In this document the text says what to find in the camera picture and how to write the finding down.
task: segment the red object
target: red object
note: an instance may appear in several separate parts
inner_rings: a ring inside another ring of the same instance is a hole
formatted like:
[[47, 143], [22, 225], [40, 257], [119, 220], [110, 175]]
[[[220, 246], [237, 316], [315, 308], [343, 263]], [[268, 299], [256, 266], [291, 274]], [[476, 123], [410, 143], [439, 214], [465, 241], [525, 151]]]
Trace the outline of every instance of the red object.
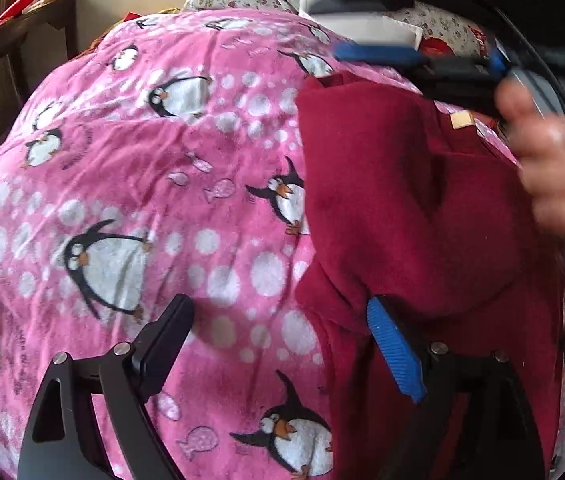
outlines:
[[426, 56], [455, 56], [451, 47], [438, 38], [422, 40], [418, 50]]
[[296, 298], [325, 361], [334, 478], [375, 478], [413, 410], [367, 329], [376, 294], [453, 352], [506, 352], [549, 464], [564, 278], [514, 165], [432, 102], [349, 73], [310, 78], [296, 102], [316, 249]]
[[34, 0], [16, 0], [12, 3], [5, 12], [0, 14], [0, 22], [8, 20], [9, 18], [16, 18], [22, 14], [22, 11], [29, 7]]
[[136, 14], [135, 12], [127, 12], [127, 16], [124, 17], [123, 21], [124, 22], [131, 22], [131, 20], [135, 20], [136, 18], [139, 18], [141, 15], [140, 14]]

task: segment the fish print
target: fish print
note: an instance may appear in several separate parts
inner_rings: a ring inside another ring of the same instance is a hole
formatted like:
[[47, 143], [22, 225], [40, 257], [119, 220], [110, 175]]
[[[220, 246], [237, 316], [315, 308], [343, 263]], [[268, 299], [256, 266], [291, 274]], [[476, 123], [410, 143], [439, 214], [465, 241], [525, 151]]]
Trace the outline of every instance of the fish print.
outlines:
[[195, 453], [211, 451], [219, 443], [218, 435], [209, 426], [198, 426], [189, 432], [185, 440], [178, 441], [178, 447], [188, 460], [194, 459]]
[[221, 178], [211, 189], [205, 189], [204, 195], [207, 202], [211, 203], [214, 198], [229, 198], [236, 192], [236, 184], [230, 178]]
[[194, 152], [188, 152], [184, 155], [192, 161], [196, 170], [202, 171], [203, 173], [211, 173], [211, 170], [213, 170], [213, 166], [209, 162], [198, 158]]

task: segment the penguin beak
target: penguin beak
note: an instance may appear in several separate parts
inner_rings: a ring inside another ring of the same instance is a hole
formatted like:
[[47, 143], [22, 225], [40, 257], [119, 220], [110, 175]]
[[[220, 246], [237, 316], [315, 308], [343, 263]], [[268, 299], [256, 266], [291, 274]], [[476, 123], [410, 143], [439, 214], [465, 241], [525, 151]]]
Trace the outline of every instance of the penguin beak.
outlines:
[[283, 198], [287, 198], [288, 194], [293, 195], [293, 191], [286, 184], [280, 184], [280, 186], [278, 186], [276, 189], [276, 194], [280, 195]]
[[290, 433], [296, 433], [296, 429], [286, 420], [279, 418], [274, 426], [274, 434], [283, 440], [291, 440]]

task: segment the metal screw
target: metal screw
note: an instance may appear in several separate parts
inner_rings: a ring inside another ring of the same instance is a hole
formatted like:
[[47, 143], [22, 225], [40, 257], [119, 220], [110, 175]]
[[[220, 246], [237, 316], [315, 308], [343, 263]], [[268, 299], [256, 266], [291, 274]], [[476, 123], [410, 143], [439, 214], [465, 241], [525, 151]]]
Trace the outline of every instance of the metal screw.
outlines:
[[129, 343], [127, 343], [127, 341], [123, 341], [122, 343], [118, 343], [114, 347], [114, 353], [116, 355], [125, 355], [130, 350], [131, 350], [131, 345]]
[[496, 350], [494, 352], [494, 357], [496, 358], [496, 361], [498, 361], [499, 363], [506, 363], [509, 361], [509, 356], [502, 350]]
[[55, 365], [63, 364], [67, 360], [67, 352], [58, 352], [52, 360]]
[[449, 351], [449, 347], [445, 343], [435, 341], [430, 346], [432, 352], [436, 355], [445, 355]]

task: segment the pink blanket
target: pink blanket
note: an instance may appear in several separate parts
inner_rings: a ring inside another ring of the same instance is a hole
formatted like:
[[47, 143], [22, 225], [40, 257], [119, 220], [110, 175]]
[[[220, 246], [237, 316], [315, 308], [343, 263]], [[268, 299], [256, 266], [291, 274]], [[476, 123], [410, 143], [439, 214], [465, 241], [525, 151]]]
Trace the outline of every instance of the pink blanket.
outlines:
[[336, 62], [335, 39], [283, 12], [146, 16], [35, 91], [0, 147], [6, 478], [53, 355], [133, 339], [178, 292], [194, 330], [148, 410], [185, 476], [329, 474], [323, 358], [293, 299], [313, 256], [294, 97], [338, 70], [413, 88]]

